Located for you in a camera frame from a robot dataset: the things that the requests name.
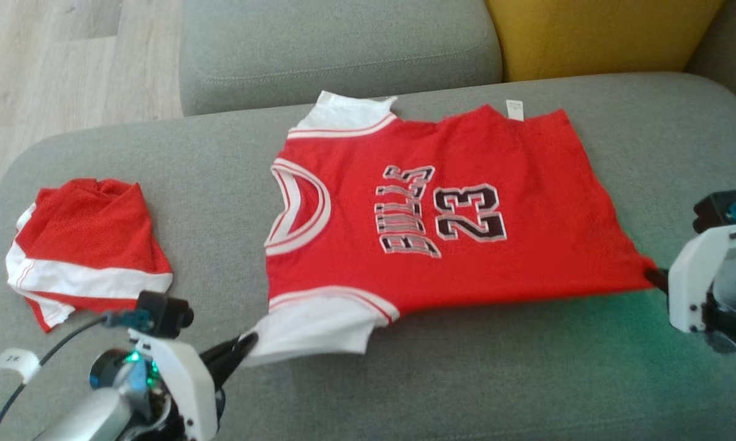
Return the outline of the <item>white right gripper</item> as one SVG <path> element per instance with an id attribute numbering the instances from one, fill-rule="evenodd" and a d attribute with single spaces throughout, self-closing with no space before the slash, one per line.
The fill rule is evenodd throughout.
<path id="1" fill-rule="evenodd" d="M 736 224 L 709 228 L 693 238 L 667 268 L 645 268 L 645 279 L 668 294 L 671 326 L 684 333 L 705 331 L 708 294 L 718 309 L 736 313 Z"/>

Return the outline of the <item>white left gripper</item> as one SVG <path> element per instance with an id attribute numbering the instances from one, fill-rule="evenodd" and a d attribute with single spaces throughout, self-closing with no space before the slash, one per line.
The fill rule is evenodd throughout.
<path id="1" fill-rule="evenodd" d="M 129 330 L 135 349 L 151 358 L 161 380 L 183 417 L 189 440 L 212 440 L 218 432 L 216 395 L 258 343 L 258 333 L 224 341 L 197 354 L 194 348 L 174 339 L 150 337 Z M 214 369 L 214 381 L 208 369 Z"/>

